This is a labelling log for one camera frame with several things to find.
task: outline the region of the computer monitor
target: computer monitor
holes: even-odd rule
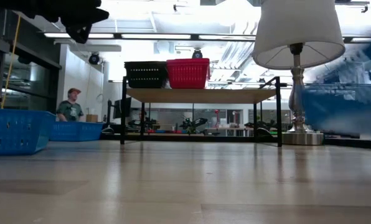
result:
[[[122,117],[121,105],[122,105],[122,100],[116,100],[114,102],[114,106],[113,106],[113,118],[114,119]],[[125,117],[130,116],[130,108],[131,108],[131,97],[126,98],[126,109],[125,109],[126,113],[124,114]]]

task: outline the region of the desk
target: desk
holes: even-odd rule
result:
[[[279,77],[274,77],[267,83],[262,84],[259,89],[242,90],[200,90],[200,89],[127,89],[127,77],[123,77],[122,82],[122,113],[126,110],[126,95],[141,102],[141,127],[144,126],[145,103],[221,103],[221,104],[253,104],[253,120],[257,123],[256,105],[263,100],[276,96],[277,105],[277,123],[278,130],[281,132],[281,94]],[[263,89],[264,86],[273,85],[275,90]],[[121,122],[125,123],[125,117],[122,116]],[[125,125],[122,128],[121,144],[124,144]],[[257,133],[257,127],[254,127],[254,133]],[[141,129],[140,139],[144,136],[144,129]],[[258,141],[257,134],[254,134],[255,142]],[[278,146],[282,146],[282,138],[278,138]]]

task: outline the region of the silver lamp stand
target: silver lamp stand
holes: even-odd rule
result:
[[[303,43],[292,44],[289,46],[293,54],[294,67],[291,69],[293,86],[291,96],[289,97],[289,108],[294,118],[293,127],[283,134],[283,144],[295,144],[303,146],[322,145],[324,135],[311,131],[304,123],[304,108],[302,102],[302,92],[304,90],[303,72],[300,66],[300,54],[303,49]]]

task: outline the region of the white lampshade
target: white lampshade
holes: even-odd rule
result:
[[[345,52],[334,0],[262,0],[252,57],[273,70],[294,66],[289,45],[304,43],[301,67],[330,62]]]

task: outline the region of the wooden shelf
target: wooden shelf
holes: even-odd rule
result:
[[[127,89],[143,103],[236,103],[253,104],[275,96],[275,90]]]

